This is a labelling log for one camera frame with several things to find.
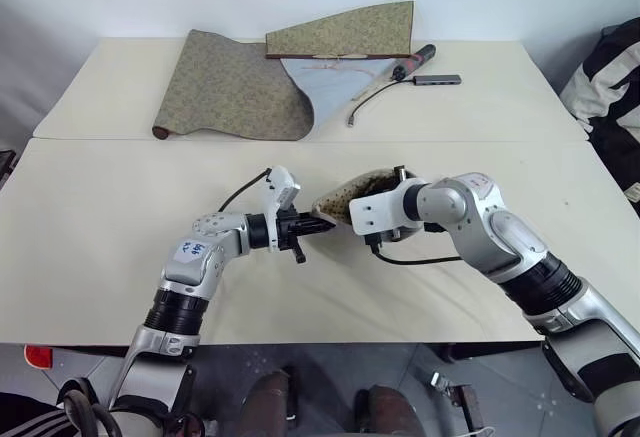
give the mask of person's leg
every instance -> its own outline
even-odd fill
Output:
[[[426,437],[415,410],[397,390],[379,385],[371,387],[369,411],[369,430],[373,433]]]
[[[240,413],[238,437],[284,437],[287,433],[289,376],[282,371],[256,382]]]

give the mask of white table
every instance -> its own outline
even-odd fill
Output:
[[[302,183],[299,209],[379,167],[406,164],[427,179],[485,172],[558,257],[640,326],[640,221],[585,142],[33,139],[0,192],[0,341],[128,344],[191,222],[278,163]],[[256,192],[233,209],[258,212]],[[538,338],[501,290],[462,262],[390,266],[348,229],[302,246],[304,265],[264,250],[231,263],[203,342]],[[454,249],[445,234],[422,234],[385,252],[415,259]]]
[[[151,127],[184,39],[103,39],[34,136],[155,140]],[[518,42],[435,42],[418,73],[459,73],[460,86],[397,86],[308,142],[575,142],[586,134]],[[186,140],[242,141],[201,131]]]

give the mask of floor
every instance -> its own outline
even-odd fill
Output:
[[[255,380],[287,364],[296,367],[301,382],[300,423],[292,436],[351,430],[354,396],[373,384],[404,393],[427,436],[464,434],[462,411],[422,383],[434,370],[456,384],[473,385],[496,437],[596,436],[591,406],[564,391],[537,349],[447,364],[423,344],[208,346],[198,349],[193,364],[194,410],[217,420],[223,436],[233,434],[242,399]],[[104,401],[119,365],[116,357],[56,349],[53,368],[40,371],[24,362],[21,346],[2,344],[0,392],[53,403],[67,378],[88,376]]]

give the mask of green patterned fabric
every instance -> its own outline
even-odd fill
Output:
[[[313,128],[308,97],[264,44],[241,44],[192,30],[165,94],[153,134],[211,129],[249,139],[298,140]]]
[[[372,5],[267,34],[267,57],[411,54],[413,2]]]

